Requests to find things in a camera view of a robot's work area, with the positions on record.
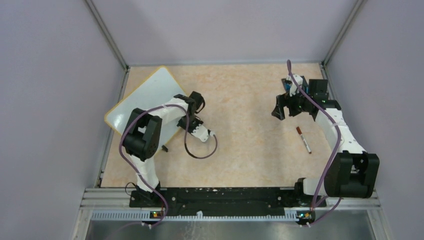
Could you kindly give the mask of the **red-capped whiteboard marker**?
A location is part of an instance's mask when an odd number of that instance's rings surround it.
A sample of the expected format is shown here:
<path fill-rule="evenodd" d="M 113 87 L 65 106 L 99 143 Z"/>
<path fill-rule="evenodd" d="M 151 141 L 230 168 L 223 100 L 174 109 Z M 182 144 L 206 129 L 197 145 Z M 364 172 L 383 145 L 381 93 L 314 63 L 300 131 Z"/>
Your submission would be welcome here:
<path fill-rule="evenodd" d="M 310 148 L 310 146 L 309 146 L 309 144 L 308 144 L 308 142 L 307 142 L 306 138 L 304 137 L 303 132 L 302 132 L 302 130 L 300 129 L 300 127 L 299 127 L 299 126 L 297 126 L 297 127 L 296 127 L 296 131 L 297 131 L 297 133 L 299 134 L 299 136 L 300 136 L 300 138 L 301 138 L 301 140 L 302 140 L 302 142 L 303 142 L 303 144 L 304 144 L 304 146 L 305 146 L 305 148 L 306 148 L 307 152 L 308 152 L 309 154 L 311 154 L 311 153 L 312 153 L 312 150 L 311 150 L 311 148 Z"/>

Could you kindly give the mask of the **yellow-framed whiteboard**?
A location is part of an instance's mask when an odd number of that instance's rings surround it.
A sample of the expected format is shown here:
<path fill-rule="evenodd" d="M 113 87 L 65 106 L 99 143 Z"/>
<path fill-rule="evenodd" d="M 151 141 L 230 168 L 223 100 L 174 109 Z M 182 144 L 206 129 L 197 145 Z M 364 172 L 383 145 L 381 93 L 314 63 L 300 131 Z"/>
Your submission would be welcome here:
<path fill-rule="evenodd" d="M 187 92 L 167 67 L 160 66 L 149 76 L 143 77 L 135 89 L 104 115 L 104 122 L 114 131 L 109 152 L 119 152 L 119 139 L 133 109 L 148 110 L 163 105 L 177 94 L 187 95 Z"/>

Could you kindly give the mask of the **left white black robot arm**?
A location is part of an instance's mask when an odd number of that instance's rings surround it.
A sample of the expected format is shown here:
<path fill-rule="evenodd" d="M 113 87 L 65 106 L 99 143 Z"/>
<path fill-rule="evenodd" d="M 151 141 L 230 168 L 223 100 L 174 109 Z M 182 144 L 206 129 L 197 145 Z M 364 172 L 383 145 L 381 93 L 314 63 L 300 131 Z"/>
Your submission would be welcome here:
<path fill-rule="evenodd" d="M 135 108 L 131 112 L 120 140 L 119 152 L 129 155 L 124 160 L 135 170 L 137 178 L 133 193 L 147 206 L 156 206 L 161 198 L 153 157 L 160 148 L 162 126 L 173 123 L 184 129 L 186 134 L 206 142 L 211 132 L 197 117 L 205 104 L 203 96 L 193 91 L 189 96 L 177 94 L 161 106 L 149 110 Z"/>

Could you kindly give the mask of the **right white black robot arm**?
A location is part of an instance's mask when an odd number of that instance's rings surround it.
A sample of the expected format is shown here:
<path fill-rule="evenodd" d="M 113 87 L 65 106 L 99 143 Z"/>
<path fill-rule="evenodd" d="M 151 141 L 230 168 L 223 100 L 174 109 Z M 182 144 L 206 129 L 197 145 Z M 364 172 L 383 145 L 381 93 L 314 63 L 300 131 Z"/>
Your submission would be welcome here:
<path fill-rule="evenodd" d="M 281 80 L 285 93 L 276 96 L 272 116 L 279 120 L 309 113 L 325 135 L 333 159 L 323 177 L 304 178 L 293 192 L 299 206 L 307 206 L 314 198 L 370 198 L 374 191 L 380 159 L 368 153 L 355 139 L 344 120 L 340 104 L 329 98 L 326 79 L 306 80 L 288 76 Z"/>

